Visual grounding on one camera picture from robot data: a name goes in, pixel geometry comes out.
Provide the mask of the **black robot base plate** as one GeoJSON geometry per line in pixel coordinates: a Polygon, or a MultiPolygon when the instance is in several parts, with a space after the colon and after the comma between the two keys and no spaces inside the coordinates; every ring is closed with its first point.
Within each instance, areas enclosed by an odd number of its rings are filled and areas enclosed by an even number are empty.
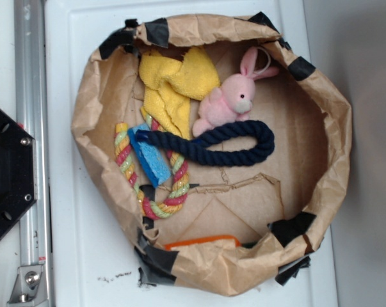
{"type": "Polygon", "coordinates": [[[0,109],[0,240],[36,202],[34,144],[0,109]]]}

